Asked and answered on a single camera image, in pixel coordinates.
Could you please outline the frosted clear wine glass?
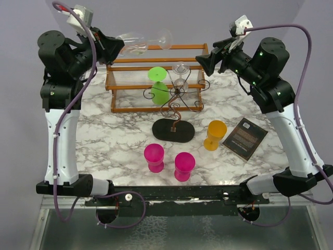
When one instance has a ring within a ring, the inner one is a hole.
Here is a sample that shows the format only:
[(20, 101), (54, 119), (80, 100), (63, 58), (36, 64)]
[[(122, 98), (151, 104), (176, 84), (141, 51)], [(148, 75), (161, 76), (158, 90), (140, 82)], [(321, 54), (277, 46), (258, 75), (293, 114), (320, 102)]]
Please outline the frosted clear wine glass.
[(149, 45), (157, 45), (162, 50), (170, 49), (173, 44), (172, 33), (162, 29), (155, 36), (147, 37), (138, 32), (120, 34), (116, 39), (124, 42), (119, 56), (140, 56), (148, 51)]

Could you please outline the green plastic wine glass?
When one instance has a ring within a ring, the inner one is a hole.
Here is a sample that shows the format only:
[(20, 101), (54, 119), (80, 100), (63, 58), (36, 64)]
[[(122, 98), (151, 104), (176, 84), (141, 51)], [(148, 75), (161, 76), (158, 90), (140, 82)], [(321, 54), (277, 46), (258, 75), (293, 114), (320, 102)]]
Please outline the green plastic wine glass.
[(154, 84), (150, 89), (151, 99), (154, 104), (162, 106), (169, 100), (169, 89), (163, 83), (167, 76), (167, 71), (162, 67), (153, 67), (148, 71), (149, 80)]

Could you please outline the orange plastic wine glass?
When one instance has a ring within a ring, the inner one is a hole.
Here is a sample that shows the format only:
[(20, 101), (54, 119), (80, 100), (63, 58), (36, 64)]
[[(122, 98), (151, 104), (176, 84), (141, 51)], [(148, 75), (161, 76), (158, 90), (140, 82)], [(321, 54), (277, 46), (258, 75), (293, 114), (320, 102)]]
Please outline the orange plastic wine glass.
[(220, 141), (227, 132), (227, 126), (220, 120), (213, 120), (209, 123), (207, 129), (207, 138), (203, 142), (203, 146), (208, 151), (218, 149)]

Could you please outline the metal wine glass rack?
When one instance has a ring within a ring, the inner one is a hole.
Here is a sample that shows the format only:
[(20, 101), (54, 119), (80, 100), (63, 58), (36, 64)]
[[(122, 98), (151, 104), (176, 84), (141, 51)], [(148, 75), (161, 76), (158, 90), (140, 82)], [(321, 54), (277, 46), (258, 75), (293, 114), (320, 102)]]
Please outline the metal wine glass rack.
[[(180, 111), (177, 110), (180, 108), (180, 104), (177, 103), (177, 101), (181, 101), (187, 110), (195, 113), (196, 111), (185, 103), (183, 97), (186, 94), (200, 94), (201, 92), (208, 90), (210, 88), (210, 82), (204, 78), (199, 79), (197, 83), (200, 88), (195, 91), (190, 91), (188, 79), (191, 76), (191, 68), (189, 66), (189, 73), (186, 73), (183, 76), (188, 83), (188, 91), (185, 92), (183, 89), (174, 85), (175, 80), (172, 80), (170, 72), (168, 70), (166, 71), (167, 75), (163, 80), (163, 83), (169, 89), (169, 100), (162, 106), (158, 105), (163, 118), (153, 123), (152, 133), (156, 139), (161, 141), (187, 143), (194, 138), (195, 128), (190, 122), (182, 119)], [(151, 87), (148, 87), (143, 91), (145, 99), (152, 100), (150, 93)]]

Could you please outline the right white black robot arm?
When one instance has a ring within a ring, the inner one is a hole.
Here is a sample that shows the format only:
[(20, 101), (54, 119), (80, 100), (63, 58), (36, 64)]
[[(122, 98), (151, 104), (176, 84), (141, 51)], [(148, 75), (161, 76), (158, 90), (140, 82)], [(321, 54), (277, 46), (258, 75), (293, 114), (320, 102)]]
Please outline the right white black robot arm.
[(264, 38), (254, 56), (243, 52), (243, 44), (231, 48), (235, 38), (215, 42), (208, 55), (196, 56), (206, 75), (214, 73), (220, 63), (219, 73), (231, 70), (238, 78), (250, 84), (249, 94), (273, 125), (289, 166), (280, 173), (254, 176), (242, 182), (239, 198), (250, 204), (263, 193), (281, 193), (286, 197), (299, 195), (332, 175), (332, 165), (325, 164), (319, 156), (316, 167), (310, 158), (302, 136), (305, 128), (296, 121), (296, 95), (292, 86), (280, 77), (289, 53), (284, 43), (273, 37)]

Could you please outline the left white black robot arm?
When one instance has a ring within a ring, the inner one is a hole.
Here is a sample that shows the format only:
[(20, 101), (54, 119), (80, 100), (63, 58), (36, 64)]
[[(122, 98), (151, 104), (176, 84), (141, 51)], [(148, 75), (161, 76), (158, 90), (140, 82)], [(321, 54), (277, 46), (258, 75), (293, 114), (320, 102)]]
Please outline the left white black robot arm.
[(44, 32), (37, 40), (39, 58), (45, 66), (40, 91), (48, 125), (48, 164), (44, 180), (36, 185), (38, 194), (89, 197), (101, 204), (113, 203), (115, 193), (110, 180), (80, 174), (76, 165), (76, 129), (81, 110), (82, 89), (88, 85), (81, 77), (95, 71), (97, 62), (111, 65), (124, 47), (121, 39), (92, 29), (93, 38), (79, 35), (80, 43), (56, 30)]

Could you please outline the orange wooden dish rack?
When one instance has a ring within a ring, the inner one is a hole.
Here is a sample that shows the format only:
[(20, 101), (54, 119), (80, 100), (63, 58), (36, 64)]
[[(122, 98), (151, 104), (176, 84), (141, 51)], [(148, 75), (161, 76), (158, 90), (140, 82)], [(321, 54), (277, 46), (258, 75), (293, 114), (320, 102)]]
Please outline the orange wooden dish rack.
[(201, 111), (201, 94), (209, 88), (203, 68), (192, 54), (207, 44), (148, 46), (144, 57), (124, 57), (107, 66), (105, 89), (113, 113), (157, 112), (173, 104), (177, 111)]

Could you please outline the dark book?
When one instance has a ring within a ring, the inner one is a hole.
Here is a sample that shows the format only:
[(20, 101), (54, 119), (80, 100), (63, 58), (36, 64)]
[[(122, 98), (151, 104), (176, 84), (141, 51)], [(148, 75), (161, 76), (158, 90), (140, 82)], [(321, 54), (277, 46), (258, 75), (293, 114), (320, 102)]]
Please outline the dark book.
[(266, 130), (255, 123), (242, 118), (230, 135), (224, 140), (223, 145), (242, 159), (248, 161), (267, 133)]

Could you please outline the right pink plastic goblet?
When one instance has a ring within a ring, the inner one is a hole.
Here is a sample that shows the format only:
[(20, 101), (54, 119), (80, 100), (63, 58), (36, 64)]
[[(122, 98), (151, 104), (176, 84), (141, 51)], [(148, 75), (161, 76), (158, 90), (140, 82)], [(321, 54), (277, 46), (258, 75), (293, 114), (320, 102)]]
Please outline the right pink plastic goblet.
[(174, 176), (176, 180), (185, 182), (190, 178), (191, 172), (196, 165), (196, 160), (192, 154), (188, 152), (181, 152), (176, 155), (174, 164)]

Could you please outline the pink plastic goblet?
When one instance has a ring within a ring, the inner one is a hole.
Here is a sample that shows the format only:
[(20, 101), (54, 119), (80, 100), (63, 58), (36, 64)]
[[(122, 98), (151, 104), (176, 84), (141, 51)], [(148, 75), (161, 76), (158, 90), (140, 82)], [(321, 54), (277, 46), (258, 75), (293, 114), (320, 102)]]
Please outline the pink plastic goblet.
[(144, 158), (148, 164), (148, 169), (153, 173), (159, 173), (164, 168), (164, 149), (160, 144), (152, 143), (146, 146)]
[(191, 172), (196, 165), (196, 160), (192, 154), (188, 152), (181, 152), (176, 155), (174, 164), (174, 176), (176, 180), (185, 182), (190, 178)]

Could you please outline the left pink plastic goblet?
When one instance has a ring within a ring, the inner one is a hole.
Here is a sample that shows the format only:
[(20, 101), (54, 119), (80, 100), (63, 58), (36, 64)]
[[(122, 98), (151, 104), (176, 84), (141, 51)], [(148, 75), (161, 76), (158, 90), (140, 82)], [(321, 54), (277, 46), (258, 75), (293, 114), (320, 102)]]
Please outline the left pink plastic goblet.
[(152, 143), (146, 146), (144, 158), (148, 164), (148, 169), (153, 173), (159, 173), (164, 168), (164, 149), (160, 144)]

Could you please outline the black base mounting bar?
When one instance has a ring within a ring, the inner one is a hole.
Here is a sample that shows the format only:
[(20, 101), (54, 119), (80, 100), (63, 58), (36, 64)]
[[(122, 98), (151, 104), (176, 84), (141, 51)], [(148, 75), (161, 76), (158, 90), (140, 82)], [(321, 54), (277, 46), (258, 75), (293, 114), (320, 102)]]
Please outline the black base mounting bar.
[(146, 203), (148, 216), (203, 216), (223, 215), (236, 216), (237, 206), (250, 204), (268, 204), (269, 200), (262, 195), (249, 197), (238, 185), (203, 185), (203, 186), (116, 186), (116, 193), (124, 192), (115, 198), (92, 198), (85, 202), (86, 207), (98, 210), (115, 209), (122, 217), (140, 217), (143, 213), (143, 202), (136, 195), (127, 201), (129, 191), (139, 193)]

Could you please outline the aluminium rail frame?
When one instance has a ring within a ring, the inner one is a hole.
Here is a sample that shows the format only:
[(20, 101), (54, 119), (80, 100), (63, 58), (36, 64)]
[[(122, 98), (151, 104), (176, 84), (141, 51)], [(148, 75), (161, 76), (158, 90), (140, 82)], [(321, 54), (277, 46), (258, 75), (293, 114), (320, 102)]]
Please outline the aluminium rail frame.
[(321, 180), (332, 175), (332, 166), (314, 158), (295, 104), (283, 112), (267, 116), (276, 118), (279, 138), (292, 153), (290, 165), (283, 172), (252, 176), (239, 185), (192, 186), (116, 186), (111, 180), (96, 179), (78, 173), (75, 159), (75, 136), (81, 99), (97, 73), (93, 66), (87, 78), (65, 79), (44, 72), (41, 89), (48, 122), (48, 167), (36, 192), (53, 198), (73, 196), (92, 198), (97, 208), (114, 205), (128, 216), (139, 211), (143, 216), (187, 216), (215, 214), (220, 206), (233, 206), (232, 214), (245, 216), (251, 204), (265, 204), (264, 193), (279, 193), (291, 198), (303, 196)]

